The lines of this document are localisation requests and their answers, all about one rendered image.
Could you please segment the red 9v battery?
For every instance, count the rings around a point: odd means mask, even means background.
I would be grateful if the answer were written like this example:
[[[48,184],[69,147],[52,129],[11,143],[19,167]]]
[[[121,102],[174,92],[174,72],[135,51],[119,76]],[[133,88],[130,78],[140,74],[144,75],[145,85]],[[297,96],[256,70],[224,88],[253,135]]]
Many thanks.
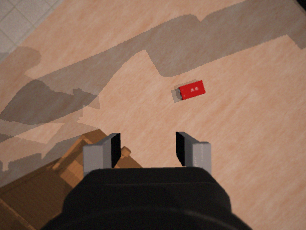
[[[182,100],[206,93],[202,80],[178,88]]]

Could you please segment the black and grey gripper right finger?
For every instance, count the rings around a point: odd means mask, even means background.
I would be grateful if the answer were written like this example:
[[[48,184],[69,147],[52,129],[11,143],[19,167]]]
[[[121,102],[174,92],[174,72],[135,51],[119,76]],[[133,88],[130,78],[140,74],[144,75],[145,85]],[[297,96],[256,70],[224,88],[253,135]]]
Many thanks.
[[[176,132],[176,156],[182,166],[203,168],[212,176],[209,142],[199,142],[185,132]]]

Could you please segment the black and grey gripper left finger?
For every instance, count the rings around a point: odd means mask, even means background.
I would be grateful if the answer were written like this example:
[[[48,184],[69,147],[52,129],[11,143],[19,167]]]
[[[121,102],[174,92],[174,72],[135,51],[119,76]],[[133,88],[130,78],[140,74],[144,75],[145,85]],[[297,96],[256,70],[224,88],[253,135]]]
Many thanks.
[[[83,178],[96,169],[114,168],[121,157],[121,134],[111,133],[95,144],[83,146]]]

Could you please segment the brown wooden chest of drawers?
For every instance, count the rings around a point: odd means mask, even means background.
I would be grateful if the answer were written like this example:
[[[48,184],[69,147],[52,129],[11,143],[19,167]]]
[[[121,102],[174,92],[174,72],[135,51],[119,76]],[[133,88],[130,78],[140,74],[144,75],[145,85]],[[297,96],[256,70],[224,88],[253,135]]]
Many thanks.
[[[62,157],[61,157],[62,158]],[[35,176],[43,173],[44,171],[50,170],[52,173],[54,173],[61,181],[63,181],[70,189],[73,189],[64,179],[62,179],[55,171],[53,171],[51,168],[61,159],[57,159],[39,169],[36,169],[2,187],[0,187],[0,196],[4,195],[5,193],[15,189],[16,187],[22,185],[24,182],[34,178]],[[13,217],[6,209],[4,209],[0,205],[0,212],[8,218],[15,226],[17,226],[20,230],[28,230],[23,224],[21,224],[15,217]]]

